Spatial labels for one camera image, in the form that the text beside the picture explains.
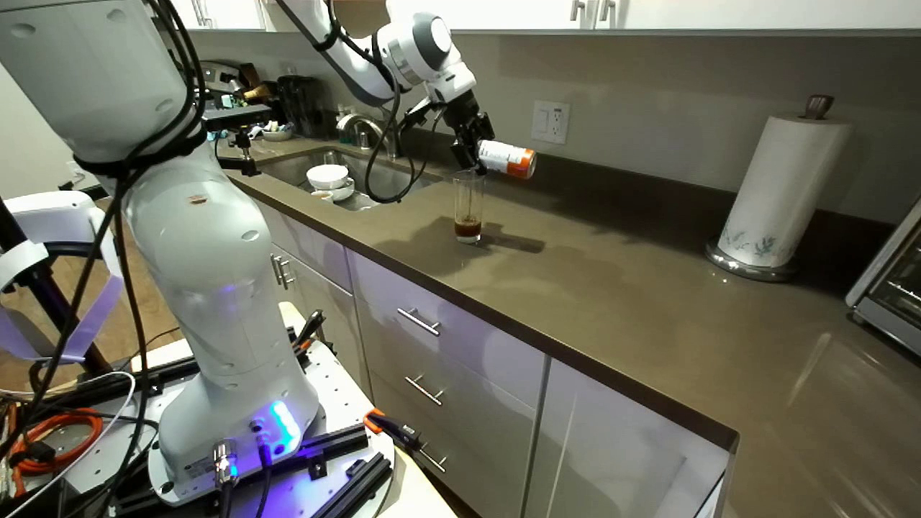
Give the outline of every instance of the wire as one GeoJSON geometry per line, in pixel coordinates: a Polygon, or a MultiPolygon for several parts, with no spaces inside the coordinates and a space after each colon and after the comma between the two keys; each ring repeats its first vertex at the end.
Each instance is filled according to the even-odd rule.
{"type": "MultiPolygon", "coordinates": [[[[164,329],[164,330],[152,335],[152,336],[148,339],[148,352],[151,352],[151,346],[152,346],[155,339],[171,336],[171,335],[175,335],[175,330],[178,330],[178,326],[173,326],[173,329],[164,329]]],[[[121,359],[121,362],[115,365],[115,372],[131,369],[131,365],[134,365],[134,359],[135,359],[135,356],[121,359]]]]}
{"type": "MultiPolygon", "coordinates": [[[[193,114],[193,117],[187,122],[187,126],[186,126],[186,132],[190,132],[190,129],[200,126],[201,113],[204,113],[204,94],[201,94],[201,91],[196,94],[196,86],[193,86],[193,84],[200,84],[200,90],[204,86],[204,71],[201,71],[196,45],[193,45],[193,41],[190,41],[190,34],[187,34],[178,11],[175,11],[175,5],[167,2],[164,8],[155,8],[155,11],[160,11],[161,19],[167,19],[167,32],[171,32],[171,41],[173,41],[175,48],[178,48],[178,58],[181,58],[186,71],[196,71],[196,80],[186,76],[186,80],[187,80],[187,103],[190,103],[193,97],[200,97],[196,114],[193,114]]],[[[135,283],[134,283],[131,261],[128,261],[128,248],[125,248],[125,212],[121,212],[121,211],[118,211],[118,217],[115,217],[115,227],[118,227],[115,253],[118,253],[118,261],[121,261],[121,270],[125,270],[125,289],[128,289],[128,299],[131,299],[131,312],[134,312],[134,322],[135,322],[135,336],[138,336],[142,398],[138,398],[138,422],[135,422],[134,441],[131,441],[131,447],[128,447],[128,451],[125,451],[125,460],[121,460],[118,471],[112,474],[112,480],[109,480],[109,487],[108,487],[108,493],[103,493],[102,512],[108,512],[115,490],[125,483],[128,467],[134,464],[134,451],[138,448],[142,430],[144,430],[144,411],[148,411],[148,372],[151,372],[151,365],[148,365],[144,322],[142,322],[142,312],[138,312],[138,293],[135,293],[135,283]]]]}
{"type": "Polygon", "coordinates": [[[272,490],[272,451],[266,443],[260,443],[260,464],[263,464],[263,496],[260,496],[260,509],[256,518],[266,512],[269,490],[272,490]]]}
{"type": "Polygon", "coordinates": [[[221,487],[221,518],[230,518],[233,509],[233,483],[221,487]]]}
{"type": "MultiPolygon", "coordinates": [[[[55,388],[47,391],[47,398],[63,395],[63,391],[75,391],[82,382],[60,382],[55,388]]],[[[19,391],[19,388],[0,388],[0,398],[19,398],[19,399],[34,399],[34,391],[19,391]]]]}
{"type": "Polygon", "coordinates": [[[26,499],[19,509],[11,509],[6,518],[19,518],[26,506],[33,506],[47,490],[57,487],[60,477],[67,477],[109,432],[112,425],[121,421],[125,409],[131,407],[131,399],[135,398],[135,378],[128,373],[128,372],[108,372],[95,379],[108,379],[108,378],[128,378],[131,379],[131,388],[128,388],[128,398],[125,402],[118,407],[115,411],[115,421],[108,422],[108,430],[67,467],[60,468],[53,480],[47,480],[39,493],[33,493],[33,499],[26,499]]]}
{"type": "MultiPolygon", "coordinates": [[[[442,117],[443,117],[443,113],[437,113],[437,114],[436,114],[436,122],[432,122],[432,126],[429,126],[429,136],[436,136],[436,129],[437,129],[442,117]]],[[[426,171],[429,171],[429,158],[424,158],[424,166],[420,166],[420,171],[414,171],[414,160],[413,160],[413,155],[410,155],[410,153],[407,153],[407,160],[410,160],[410,173],[413,173],[413,182],[410,182],[410,189],[413,189],[413,186],[414,186],[414,182],[417,182],[420,176],[426,176],[426,171]]]]}
{"type": "MultiPolygon", "coordinates": [[[[377,58],[377,54],[371,54],[370,48],[363,48],[361,42],[354,42],[347,32],[342,32],[342,25],[339,25],[339,19],[337,19],[337,5],[335,5],[335,0],[325,0],[325,14],[328,14],[328,24],[331,24],[331,34],[328,38],[337,38],[337,41],[342,41],[350,48],[354,48],[363,60],[370,60],[377,71],[381,71],[381,78],[391,86],[391,91],[396,91],[396,107],[391,107],[391,117],[390,117],[390,123],[387,123],[387,132],[396,132],[396,126],[398,126],[398,113],[401,113],[401,97],[403,97],[403,90],[401,90],[401,84],[396,80],[396,76],[387,68],[387,64],[377,58]]],[[[384,153],[384,139],[377,139],[377,143],[375,143],[375,150],[371,150],[371,155],[370,155],[370,165],[367,165],[367,189],[370,189],[370,198],[375,198],[377,204],[396,204],[396,201],[401,201],[413,186],[414,186],[414,178],[401,189],[401,194],[396,194],[396,196],[381,196],[381,194],[375,194],[375,186],[371,186],[371,173],[375,173],[375,165],[377,165],[377,155],[384,153]]]]}
{"type": "Polygon", "coordinates": [[[103,432],[103,421],[92,411],[92,409],[75,409],[67,414],[53,414],[47,421],[40,421],[39,425],[33,425],[16,447],[11,447],[11,458],[20,454],[20,460],[11,460],[16,467],[16,483],[19,483],[19,499],[26,493],[24,474],[49,474],[57,471],[63,467],[70,467],[75,458],[82,458],[85,448],[89,448],[89,443],[103,432]],[[75,422],[86,422],[89,435],[73,447],[70,451],[55,451],[49,448],[49,460],[43,458],[33,458],[33,447],[43,443],[49,435],[55,435],[57,430],[75,425],[75,422]]]}

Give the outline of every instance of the sink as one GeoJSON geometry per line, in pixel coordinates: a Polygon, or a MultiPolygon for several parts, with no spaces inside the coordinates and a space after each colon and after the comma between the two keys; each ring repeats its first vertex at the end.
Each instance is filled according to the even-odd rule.
{"type": "MultiPolygon", "coordinates": [[[[266,176],[273,176],[273,178],[285,182],[285,184],[295,184],[301,189],[314,194],[306,173],[311,166],[318,166],[318,165],[347,165],[350,176],[354,182],[354,196],[351,198],[328,201],[328,204],[337,204],[342,211],[375,211],[375,208],[381,208],[381,201],[375,201],[370,196],[370,182],[367,182],[370,155],[363,155],[363,153],[342,153],[337,148],[321,148],[321,150],[311,150],[311,153],[302,153],[302,155],[292,155],[292,158],[260,165],[260,171],[266,176]]],[[[377,158],[377,165],[371,171],[371,186],[375,186],[377,196],[387,196],[387,198],[398,196],[401,189],[407,189],[410,182],[413,182],[410,166],[396,166],[396,165],[377,158]]],[[[432,176],[420,176],[407,196],[413,196],[413,194],[417,194],[417,189],[424,189],[424,186],[429,186],[436,182],[437,178],[432,178],[432,176]]]]}

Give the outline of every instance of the blue light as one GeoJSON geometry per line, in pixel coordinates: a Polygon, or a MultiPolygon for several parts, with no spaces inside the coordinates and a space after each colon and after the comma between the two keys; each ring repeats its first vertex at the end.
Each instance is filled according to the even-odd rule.
{"type": "Polygon", "coordinates": [[[276,425],[280,425],[280,441],[282,441],[285,451],[296,448],[296,443],[301,443],[301,425],[296,425],[292,409],[289,409],[282,399],[276,399],[276,402],[272,407],[272,417],[273,417],[276,425]]]}

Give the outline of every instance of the faucet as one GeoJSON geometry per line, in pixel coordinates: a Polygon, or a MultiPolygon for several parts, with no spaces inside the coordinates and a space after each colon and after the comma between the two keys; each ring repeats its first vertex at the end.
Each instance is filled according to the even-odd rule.
{"type": "Polygon", "coordinates": [[[361,113],[339,114],[337,132],[339,139],[347,139],[350,143],[357,143],[361,150],[375,150],[381,143],[381,150],[387,153],[390,148],[384,126],[375,117],[361,113]]]}

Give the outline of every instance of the brown countertop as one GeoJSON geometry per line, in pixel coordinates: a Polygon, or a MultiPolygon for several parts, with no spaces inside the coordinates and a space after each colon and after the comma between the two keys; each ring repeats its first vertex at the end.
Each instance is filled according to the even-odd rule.
{"type": "Polygon", "coordinates": [[[837,296],[729,277],[704,242],[689,253],[647,240],[672,232],[663,222],[610,225],[606,208],[590,211],[597,222],[577,219],[506,184],[486,189],[493,242],[470,248],[453,237],[453,184],[350,212],[272,176],[230,176],[289,217],[737,430],[729,514],[921,514],[921,372],[849,322],[837,296]]]}

